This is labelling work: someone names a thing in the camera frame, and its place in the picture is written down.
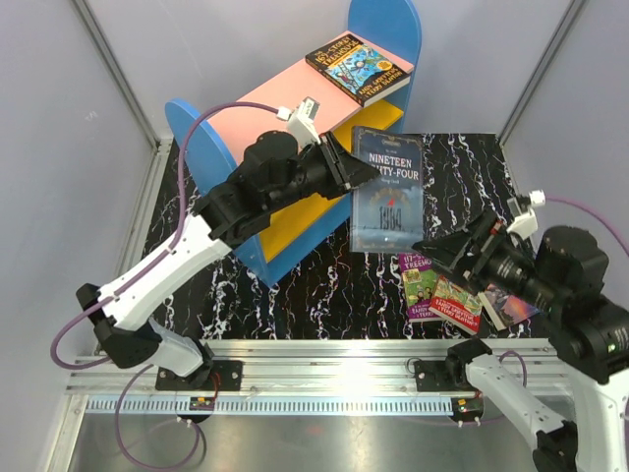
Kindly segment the Nineteen Eighty-Four book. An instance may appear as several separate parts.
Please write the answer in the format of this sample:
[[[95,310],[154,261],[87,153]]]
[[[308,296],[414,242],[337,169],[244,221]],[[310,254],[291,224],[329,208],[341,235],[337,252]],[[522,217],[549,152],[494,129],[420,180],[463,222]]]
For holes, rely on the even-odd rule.
[[[353,192],[350,250],[411,253],[424,239],[422,138],[356,126],[352,154],[379,175]]]

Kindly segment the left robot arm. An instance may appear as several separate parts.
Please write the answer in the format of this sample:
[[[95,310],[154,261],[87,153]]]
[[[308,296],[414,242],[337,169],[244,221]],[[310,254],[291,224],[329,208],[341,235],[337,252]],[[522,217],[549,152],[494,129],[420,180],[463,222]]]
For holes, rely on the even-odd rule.
[[[379,175],[330,132],[304,147],[287,132],[260,135],[226,180],[198,200],[182,229],[114,281],[78,289],[100,347],[120,369],[152,364],[190,390],[203,389],[211,379],[211,349],[158,324],[155,309],[203,268],[268,228],[275,212],[314,194],[333,200]]]

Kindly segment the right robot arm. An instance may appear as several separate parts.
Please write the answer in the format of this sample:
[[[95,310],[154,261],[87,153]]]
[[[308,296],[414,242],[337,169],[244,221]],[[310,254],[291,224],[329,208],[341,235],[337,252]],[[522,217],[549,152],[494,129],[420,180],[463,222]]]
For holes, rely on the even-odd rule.
[[[539,310],[565,366],[575,420],[547,410],[477,338],[448,349],[446,381],[489,399],[527,441],[537,470],[625,471],[628,312],[602,292],[608,256],[591,233],[573,226],[548,228],[535,257],[520,241],[486,210],[413,248],[474,295],[494,285]]]

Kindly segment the black blue Treehouse book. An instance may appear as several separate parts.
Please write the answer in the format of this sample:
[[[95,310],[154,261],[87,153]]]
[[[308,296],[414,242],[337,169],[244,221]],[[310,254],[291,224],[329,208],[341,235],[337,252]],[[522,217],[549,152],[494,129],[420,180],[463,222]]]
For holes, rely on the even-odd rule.
[[[310,52],[305,61],[363,108],[411,82],[410,73],[351,33]]]

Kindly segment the red 13-Storey Treehouse book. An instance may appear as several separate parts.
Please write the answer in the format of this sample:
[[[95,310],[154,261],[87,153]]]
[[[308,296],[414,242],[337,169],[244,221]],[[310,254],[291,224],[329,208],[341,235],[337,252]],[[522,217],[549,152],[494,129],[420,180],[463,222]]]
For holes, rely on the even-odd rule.
[[[479,332],[483,304],[474,296],[440,275],[436,280],[429,303],[429,311],[457,326],[468,334]]]

